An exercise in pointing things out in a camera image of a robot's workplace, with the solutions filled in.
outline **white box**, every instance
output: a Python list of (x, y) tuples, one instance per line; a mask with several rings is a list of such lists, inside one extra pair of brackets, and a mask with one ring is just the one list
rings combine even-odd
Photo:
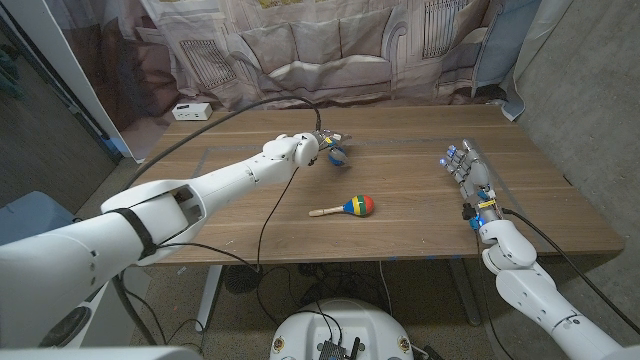
[(176, 120), (207, 120), (213, 112), (208, 103), (178, 104), (171, 110)]

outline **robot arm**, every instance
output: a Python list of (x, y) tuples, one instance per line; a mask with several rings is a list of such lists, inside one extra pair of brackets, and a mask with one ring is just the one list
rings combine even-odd
[(487, 166), (470, 143), (465, 140), (462, 150), (452, 145), (440, 164), (460, 185), (467, 202), (463, 216), (482, 242), (491, 245), (482, 252), (482, 260), (496, 275), (500, 296), (541, 326), (572, 359), (603, 359), (622, 350), (558, 292), (551, 276), (536, 262), (533, 245), (503, 219)]
[(340, 143), (336, 135), (280, 135), (249, 159), (194, 179), (133, 187), (107, 200), (103, 215), (0, 247), (0, 348), (37, 346), (120, 271), (181, 248), (156, 245), (192, 241), (216, 211), (257, 187), (289, 180), (313, 164), (323, 143)]

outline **maraca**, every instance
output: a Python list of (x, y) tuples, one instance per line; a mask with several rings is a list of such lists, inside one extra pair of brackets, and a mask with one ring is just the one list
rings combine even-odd
[(330, 209), (320, 209), (309, 211), (309, 216), (322, 216), (326, 214), (346, 212), (358, 216), (371, 214), (373, 211), (373, 199), (367, 195), (354, 196), (353, 199), (347, 201), (342, 206), (336, 206)]

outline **black strap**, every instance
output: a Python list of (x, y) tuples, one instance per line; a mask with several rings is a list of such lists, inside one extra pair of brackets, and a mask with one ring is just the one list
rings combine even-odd
[(147, 227), (144, 226), (142, 220), (140, 220), (138, 215), (136, 215), (133, 210), (127, 208), (113, 209), (111, 211), (107, 211), (105, 214), (108, 214), (110, 212), (115, 212), (122, 215), (129, 222), (129, 225), (131, 225), (136, 234), (138, 234), (140, 242), (143, 246), (142, 253), (140, 254), (140, 258), (138, 260), (142, 260), (147, 256), (151, 256), (156, 253), (158, 246), (153, 243), (151, 233), (149, 233)]

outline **wooden table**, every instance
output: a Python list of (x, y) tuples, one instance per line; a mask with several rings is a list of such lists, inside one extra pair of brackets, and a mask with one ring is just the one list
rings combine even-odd
[[(438, 164), (450, 144), (472, 140), (488, 163), (502, 206), (529, 217), (568, 253), (608, 253), (622, 239), (604, 222), (516, 124), (488, 105), (323, 109), (322, 126), (353, 135), (351, 167), (331, 165), (326, 152), (301, 168), (264, 232), (261, 262), (366, 261), (477, 256), (473, 231), (461, 218), (458, 185)], [(138, 183), (190, 178), (246, 159), (282, 133), (311, 131), (311, 110), (250, 111), (169, 155)], [(204, 122), (176, 122), (151, 156)], [(196, 242), (255, 262), (260, 229), (285, 184), (260, 188), (209, 219)], [(311, 218), (313, 209), (371, 196), (367, 218), (337, 214)], [(540, 254), (551, 253), (517, 219)], [(162, 264), (237, 264), (189, 247)]]

